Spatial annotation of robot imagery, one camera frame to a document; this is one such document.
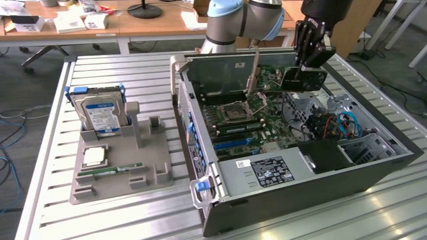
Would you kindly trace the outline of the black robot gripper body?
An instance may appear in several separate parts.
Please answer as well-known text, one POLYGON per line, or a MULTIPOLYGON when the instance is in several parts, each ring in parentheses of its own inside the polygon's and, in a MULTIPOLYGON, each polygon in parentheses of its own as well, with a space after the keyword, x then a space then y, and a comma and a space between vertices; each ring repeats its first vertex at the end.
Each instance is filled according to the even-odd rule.
POLYGON ((306 33, 311 26, 316 29, 322 23, 325 23, 325 31, 331 38, 334 34, 334 28, 338 22, 345 20, 353 0, 304 0, 300 7, 300 12, 304 15, 304 19, 300 23, 300 38, 303 43, 306 33))

